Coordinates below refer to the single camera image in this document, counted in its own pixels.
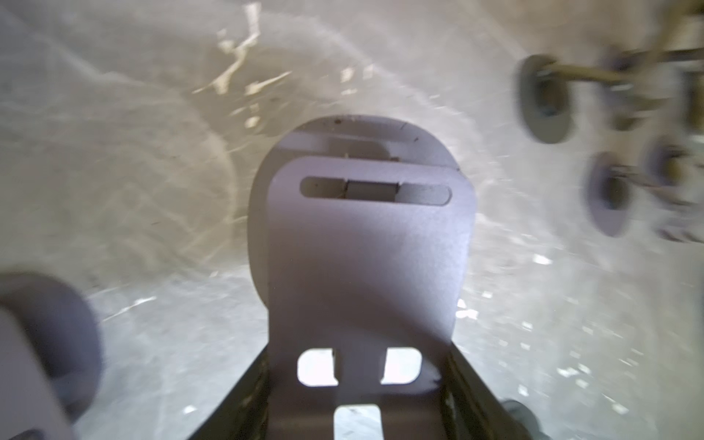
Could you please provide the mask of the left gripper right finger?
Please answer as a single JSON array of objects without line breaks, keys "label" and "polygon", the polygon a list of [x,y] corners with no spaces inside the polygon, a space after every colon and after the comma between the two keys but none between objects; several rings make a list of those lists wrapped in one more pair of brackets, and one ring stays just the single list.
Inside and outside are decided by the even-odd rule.
[{"label": "left gripper right finger", "polygon": [[442,376],[442,419],[448,439],[548,439],[535,413],[516,400],[499,400],[452,346]]}]

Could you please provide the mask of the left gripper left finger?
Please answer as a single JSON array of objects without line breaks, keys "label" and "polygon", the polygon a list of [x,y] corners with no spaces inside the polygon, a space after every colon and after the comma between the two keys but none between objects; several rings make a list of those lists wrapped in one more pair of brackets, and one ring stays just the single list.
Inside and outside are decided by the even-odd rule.
[{"label": "left gripper left finger", "polygon": [[269,422],[270,365],[265,347],[189,440],[262,440]]}]

